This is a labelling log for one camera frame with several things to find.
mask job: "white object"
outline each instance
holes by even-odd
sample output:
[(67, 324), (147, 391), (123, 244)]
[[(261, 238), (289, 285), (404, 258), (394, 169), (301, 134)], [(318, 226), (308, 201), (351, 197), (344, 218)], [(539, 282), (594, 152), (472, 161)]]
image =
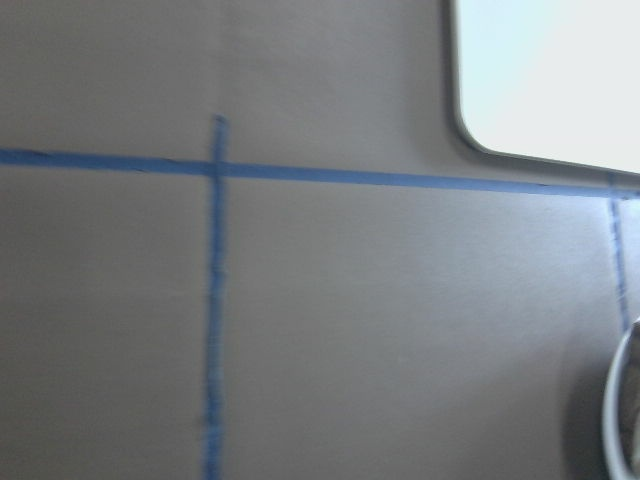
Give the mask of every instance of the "white object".
[(640, 1), (453, 5), (456, 113), (471, 144), (640, 173)]
[(618, 424), (618, 404), (624, 369), (629, 357), (631, 335), (627, 333), (620, 341), (616, 354), (609, 368), (607, 386), (604, 392), (602, 407), (602, 437), (604, 454), (611, 480), (637, 480), (622, 452)]

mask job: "painted surface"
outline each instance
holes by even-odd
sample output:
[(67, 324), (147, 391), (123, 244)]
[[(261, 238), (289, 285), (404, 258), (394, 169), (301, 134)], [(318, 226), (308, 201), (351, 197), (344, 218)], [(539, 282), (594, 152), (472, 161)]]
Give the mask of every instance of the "painted surface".
[(440, 2), (40, 3), (2, 19), (0, 477), (605, 478), (637, 181), (466, 147)]

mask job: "blue tape line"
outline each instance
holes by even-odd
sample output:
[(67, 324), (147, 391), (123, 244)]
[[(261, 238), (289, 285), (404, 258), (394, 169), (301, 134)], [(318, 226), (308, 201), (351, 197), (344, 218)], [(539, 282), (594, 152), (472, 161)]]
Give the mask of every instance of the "blue tape line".
[[(216, 120), (226, 130), (224, 120)], [(349, 183), (356, 185), (389, 185), (448, 190), (472, 190), (504, 193), (528, 193), (534, 195), (560, 195), (570, 197), (640, 198), (639, 190), (615, 188), (580, 187), (569, 185), (546, 185), (540, 183), (511, 182), (506, 180), (484, 180), (475, 178), (440, 177), (403, 173), (367, 172), (305, 167), (283, 167), (249, 163), (227, 163), (221, 152), (216, 151), (215, 162), (193, 160), (170, 160), (152, 157), (125, 157), (63, 152), (34, 152), (30, 150), (0, 149), (0, 165), (78, 168), (85, 170), (114, 170), (123, 172), (165, 173), (174, 175), (202, 175), (236, 178), (261, 178), (273, 180), (298, 180), (307, 182)]]
[(225, 201), (226, 188), (221, 165), (226, 153), (227, 121), (215, 119), (212, 169), (211, 266), (209, 325), (207, 333), (207, 432), (205, 442), (205, 479), (220, 478), (222, 451), (222, 302), (224, 299)]
[[(615, 175), (609, 174), (609, 186), (614, 189)], [(620, 218), (619, 200), (611, 198), (609, 200), (609, 213), (611, 214), (611, 238), (613, 241), (613, 255), (616, 270), (616, 290), (618, 293), (618, 309), (622, 331), (626, 332), (631, 326), (629, 314), (629, 304), (627, 303), (627, 277), (624, 271), (624, 246), (622, 243), (622, 223)]]
[(224, 176), (298, 180), (307, 182), (350, 183), (360, 185), (393, 185), (402, 187), (475, 190), (486, 192), (562, 195), (570, 197), (640, 198), (640, 191), (613, 190), (605, 187), (545, 185), (539, 183), (483, 180), (475, 178), (438, 177), (402, 173), (361, 172), (302, 167), (280, 167), (249, 163), (224, 163)]
[(0, 150), (0, 165), (169, 173), (174, 175), (210, 175), (212, 169), (210, 162), (192, 160), (182, 161), (166, 158), (119, 157), (7, 149)]

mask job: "blue painter's tape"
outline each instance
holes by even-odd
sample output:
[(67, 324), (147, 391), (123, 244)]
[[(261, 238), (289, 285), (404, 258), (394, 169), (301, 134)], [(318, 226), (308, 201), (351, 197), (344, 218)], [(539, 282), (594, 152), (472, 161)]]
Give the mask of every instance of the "blue painter's tape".
[[(609, 174), (609, 186), (614, 189), (615, 175)], [(616, 269), (616, 289), (618, 293), (618, 309), (622, 331), (626, 332), (631, 326), (631, 316), (629, 314), (629, 304), (627, 303), (627, 277), (624, 271), (624, 246), (622, 242), (622, 223), (620, 219), (619, 200), (611, 198), (609, 200), (609, 213), (611, 215), (611, 239), (613, 242), (613, 255)]]
[(297, 180), (306, 182), (349, 183), (360, 185), (391, 185), (401, 187), (439, 188), (447, 190), (475, 190), (485, 192), (528, 193), (570, 197), (640, 198), (640, 191), (613, 190), (606, 187), (544, 185), (539, 183), (483, 180), (475, 178), (438, 177), (402, 173), (360, 172), (319, 168), (280, 167), (248, 163), (224, 163), (224, 176)]
[(222, 306), (225, 284), (225, 201), (226, 189), (221, 165), (226, 154), (227, 121), (215, 119), (213, 142), (211, 265), (209, 291), (209, 325), (207, 333), (207, 432), (205, 444), (205, 480), (220, 478), (222, 451)]
[(211, 163), (192, 160), (182, 161), (166, 158), (119, 157), (6, 149), (0, 150), (0, 165), (168, 173), (174, 175), (211, 175), (212, 170)]

